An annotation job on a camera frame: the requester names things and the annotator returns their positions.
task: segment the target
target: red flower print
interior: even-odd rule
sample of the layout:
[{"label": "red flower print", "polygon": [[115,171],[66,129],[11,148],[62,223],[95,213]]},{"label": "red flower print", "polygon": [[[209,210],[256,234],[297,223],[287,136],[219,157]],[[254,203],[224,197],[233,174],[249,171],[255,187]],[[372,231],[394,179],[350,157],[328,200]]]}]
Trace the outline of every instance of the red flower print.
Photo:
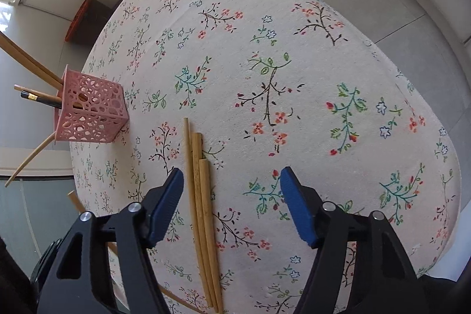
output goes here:
[{"label": "red flower print", "polygon": [[262,134],[263,133],[263,124],[262,123],[253,123],[252,126],[254,127],[253,129],[253,134]]},{"label": "red flower print", "polygon": [[252,239],[252,238],[253,238],[253,235],[254,235],[255,233],[253,232],[253,230],[250,230],[248,227],[245,227],[245,228],[243,229],[243,234],[244,234],[244,236],[249,237],[250,239]]},{"label": "red flower print", "polygon": [[286,124],[288,122],[288,120],[285,119],[286,114],[284,112],[275,112],[275,115],[276,115],[275,123],[277,123],[277,124],[280,124],[280,123]]},{"label": "red flower print", "polygon": [[417,128],[416,128],[416,127],[417,127],[417,122],[416,122],[414,119],[412,119],[412,117],[411,117],[409,120],[410,120],[410,122],[411,122],[411,123],[409,124],[409,129],[410,129],[412,132],[416,133],[416,132],[417,132]]},{"label": "red flower print", "polygon": [[302,12],[307,18],[309,18],[311,15],[314,15],[314,11],[312,11],[312,9],[302,9]]},{"label": "red flower print", "polygon": [[272,135],[276,137],[275,138],[276,144],[278,145],[286,144],[286,140],[284,138],[288,136],[287,134],[279,134],[278,132],[273,132]]},{"label": "red flower print", "polygon": [[176,158],[177,158],[177,155],[178,155],[179,153],[180,153],[180,152],[178,152],[177,149],[171,148],[171,149],[170,149],[170,158],[171,158],[171,159],[176,159]]},{"label": "red flower print", "polygon": [[265,240],[261,240],[260,247],[265,250],[270,250],[270,243]]},{"label": "red flower print", "polygon": [[247,254],[251,259],[254,259],[255,261],[258,259],[257,253],[255,253],[253,250],[249,250]]}]

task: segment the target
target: flower pattern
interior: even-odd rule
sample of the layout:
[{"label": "flower pattern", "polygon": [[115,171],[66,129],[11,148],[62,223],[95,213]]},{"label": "flower pattern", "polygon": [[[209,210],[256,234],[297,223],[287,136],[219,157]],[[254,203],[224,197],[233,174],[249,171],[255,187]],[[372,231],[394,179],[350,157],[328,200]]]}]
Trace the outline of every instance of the flower pattern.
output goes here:
[{"label": "flower pattern", "polygon": [[[185,168],[183,117],[202,132],[229,313],[292,313],[309,277],[315,252],[284,201],[286,165],[345,212],[385,213],[418,275],[448,244],[460,187],[449,135],[381,50],[321,0],[124,0],[84,71],[119,82],[130,115],[113,143],[71,143],[78,196],[97,215]],[[184,192],[148,254],[162,286],[207,312],[192,224]],[[338,309],[355,261],[350,242]],[[117,261],[110,267],[122,287]]]}]

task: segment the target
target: pink basket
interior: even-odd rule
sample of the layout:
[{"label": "pink basket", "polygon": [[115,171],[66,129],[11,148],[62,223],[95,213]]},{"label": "pink basket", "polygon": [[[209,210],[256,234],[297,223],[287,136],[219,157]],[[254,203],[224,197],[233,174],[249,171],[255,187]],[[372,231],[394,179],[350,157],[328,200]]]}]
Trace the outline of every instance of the pink basket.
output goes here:
[{"label": "pink basket", "polygon": [[112,142],[129,120],[121,85],[67,67],[63,80],[62,110],[54,110],[56,140]]}]

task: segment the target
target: chopstick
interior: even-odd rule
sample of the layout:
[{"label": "chopstick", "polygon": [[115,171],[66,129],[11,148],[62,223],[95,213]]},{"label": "chopstick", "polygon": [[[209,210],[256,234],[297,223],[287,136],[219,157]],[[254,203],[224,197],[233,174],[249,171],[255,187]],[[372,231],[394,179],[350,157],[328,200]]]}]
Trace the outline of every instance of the chopstick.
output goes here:
[{"label": "chopstick", "polygon": [[183,119],[183,131],[184,131],[184,136],[185,136],[185,162],[186,162],[186,169],[187,169],[186,180],[187,180],[187,187],[188,187],[188,199],[190,202],[190,215],[191,215],[191,222],[192,222],[192,229],[193,229],[193,238],[195,239],[196,260],[198,262],[198,268],[200,269],[200,278],[203,285],[204,296],[206,297],[206,302],[208,303],[208,307],[209,307],[209,301],[208,301],[208,298],[210,300],[209,286],[208,286],[208,280],[206,279],[206,272],[204,271],[203,254],[201,252],[200,234],[198,230],[198,215],[196,213],[195,176],[194,176],[194,169],[193,169],[192,146],[190,143],[190,137],[192,137],[192,135],[190,133],[190,126],[189,126],[187,117]]},{"label": "chopstick", "polygon": [[[70,201],[72,201],[73,205],[75,206],[75,209],[82,214],[83,212],[86,212],[85,207],[82,205],[81,201],[79,200],[79,197],[77,196],[76,191],[71,191],[67,194],[69,197]],[[113,242],[108,242],[108,248],[115,254],[118,255],[118,249],[116,247],[116,244]],[[183,306],[186,306],[187,308],[196,311],[197,313],[200,314],[206,314],[203,311],[199,310],[198,308],[195,308],[194,306],[190,305],[186,301],[183,301],[183,299],[177,297],[175,294],[173,294],[171,291],[167,290],[166,288],[162,287],[159,285],[159,289],[162,292],[162,294],[165,294],[167,297],[173,299],[174,301],[177,301]]]},{"label": "chopstick", "polygon": [[196,224],[198,227],[198,235],[200,238],[200,251],[202,253],[203,259],[203,270],[201,270],[200,266],[200,275],[205,277],[205,281],[203,281],[203,288],[204,285],[208,287],[208,291],[205,291],[206,294],[206,302],[208,303],[208,307],[211,308],[215,302],[215,294],[213,284],[211,283],[211,268],[209,264],[209,256],[208,256],[208,244],[206,243],[206,233],[204,229],[204,216],[203,216],[203,202],[201,199],[201,181],[200,181],[200,164],[199,160],[203,157],[203,152],[201,149],[202,145],[202,135],[199,132],[194,132],[192,134],[192,147],[193,147],[193,174],[195,175],[195,205],[196,205]]},{"label": "chopstick", "polygon": [[214,294],[216,297],[215,310],[216,313],[222,314],[224,306],[222,304],[221,284],[219,280],[219,264],[216,252],[216,240],[214,239],[213,209],[211,206],[211,187],[209,161],[207,159],[200,160],[200,180],[201,180],[201,197],[203,201],[204,229],[206,233],[206,243],[208,245],[209,262],[211,268],[211,277],[213,280]]},{"label": "chopstick", "polygon": [[16,169],[15,173],[11,175],[11,177],[8,179],[8,181],[5,183],[5,188],[10,185],[10,183],[15,179],[15,177],[20,173],[24,167],[26,167],[29,162],[34,159],[39,152],[41,152],[44,148],[46,148],[49,143],[51,143],[54,140],[54,137],[56,136],[56,132],[54,131],[53,133],[50,134],[50,136],[44,140],[39,146],[31,152],[31,154],[21,163],[21,165]]},{"label": "chopstick", "polygon": [[54,108],[59,108],[59,109],[62,108],[62,102],[60,102],[60,103],[54,102],[54,101],[49,100],[48,98],[45,98],[45,97],[42,97],[42,96],[36,96],[36,95],[30,94],[29,92],[26,92],[26,91],[21,91],[21,97],[23,99],[33,100],[34,102],[49,105],[49,106],[54,107]]},{"label": "chopstick", "polygon": [[32,90],[30,88],[19,86],[18,84],[15,84],[15,86],[13,88],[15,88],[17,91],[29,92],[30,94],[45,97],[45,98],[50,99],[51,101],[62,103],[62,99],[59,96],[52,96],[52,95],[49,95],[49,94],[45,94],[43,92],[39,92],[39,91]]},{"label": "chopstick", "polygon": [[[24,97],[23,94],[21,97],[24,97],[25,99],[30,99],[30,100],[34,100],[34,101],[37,101],[37,102],[40,102],[40,103],[43,103],[43,104],[47,104],[47,105],[50,105],[51,107],[55,107],[55,108],[58,108],[58,109],[62,109],[62,99],[58,96],[52,96],[52,95],[49,95],[49,94],[45,94],[43,92],[39,92],[39,91],[35,91],[35,90],[32,90],[32,89],[29,89],[29,88],[26,88],[26,87],[22,87],[22,86],[17,86],[15,84],[15,86],[13,87],[15,88],[17,91],[21,91],[22,93],[25,92],[25,93],[30,93],[32,94],[33,96],[38,96],[38,97],[42,97],[44,98],[45,100],[43,101],[40,101],[40,100],[35,100],[34,98],[30,98],[30,97]],[[86,102],[87,99],[86,99],[86,96],[81,96],[81,94],[79,94],[79,99],[83,102]],[[74,103],[73,104],[73,107],[74,108],[77,108],[77,109],[83,109],[82,105],[78,102]]]},{"label": "chopstick", "polygon": [[61,78],[33,59],[32,56],[23,51],[2,32],[0,32],[0,47],[31,73],[44,80],[55,89],[62,89],[64,81]]}]

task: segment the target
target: round table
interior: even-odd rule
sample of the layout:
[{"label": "round table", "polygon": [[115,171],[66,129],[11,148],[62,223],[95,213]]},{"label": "round table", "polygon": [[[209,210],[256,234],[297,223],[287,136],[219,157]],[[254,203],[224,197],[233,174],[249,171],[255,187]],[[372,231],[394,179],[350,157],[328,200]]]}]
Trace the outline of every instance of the round table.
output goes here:
[{"label": "round table", "polygon": [[[231,313],[292,312],[308,278],[315,251],[283,201],[285,166],[346,212],[381,210],[418,275],[447,245],[461,179],[446,130],[378,47],[321,0],[123,0],[83,71],[119,82],[130,115],[113,143],[71,143],[88,210],[116,213],[185,169],[184,117],[202,132]],[[161,285],[206,310],[190,223],[185,191],[149,254]],[[351,243],[339,309],[355,253]]]}]

